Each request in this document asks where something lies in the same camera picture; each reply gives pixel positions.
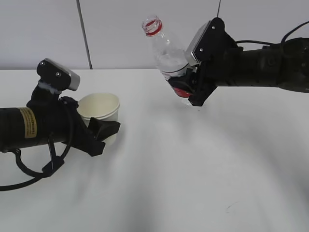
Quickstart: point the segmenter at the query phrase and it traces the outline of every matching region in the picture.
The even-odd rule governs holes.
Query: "plastic bottle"
[[[177,38],[164,29],[158,16],[152,15],[146,18],[141,26],[151,42],[156,67],[165,79],[184,75],[189,67],[184,56],[184,49]],[[173,89],[182,98],[190,96],[190,93],[182,89]]]

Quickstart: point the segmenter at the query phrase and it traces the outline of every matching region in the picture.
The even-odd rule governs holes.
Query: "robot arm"
[[[309,92],[309,38],[266,43],[251,51],[238,43],[225,32],[223,20],[214,18],[201,27],[186,51],[188,63],[196,70],[169,79],[170,85],[191,93],[193,106],[202,106],[220,86]]]

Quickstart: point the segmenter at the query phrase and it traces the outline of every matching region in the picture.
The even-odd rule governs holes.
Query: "bottle neck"
[[[143,28],[146,36],[154,36],[161,31],[163,25],[158,16],[153,15],[144,20],[141,27]]]

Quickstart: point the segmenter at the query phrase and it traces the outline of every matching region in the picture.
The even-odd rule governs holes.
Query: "table surface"
[[[308,231],[309,94],[220,87],[195,108],[157,70],[76,72],[80,88],[64,96],[120,97],[117,141],[94,158],[72,148],[52,177],[1,192],[2,231]],[[39,79],[0,77],[1,107],[24,106]],[[40,171],[48,148],[23,149],[22,159]],[[0,173],[0,185],[29,179],[9,153]]]

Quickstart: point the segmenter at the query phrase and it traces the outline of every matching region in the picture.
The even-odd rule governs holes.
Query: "paper cup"
[[[88,126],[92,117],[102,121],[117,121],[120,107],[119,98],[111,93],[93,93],[83,97],[78,102],[78,113]],[[106,146],[116,141],[117,134],[103,140]]]

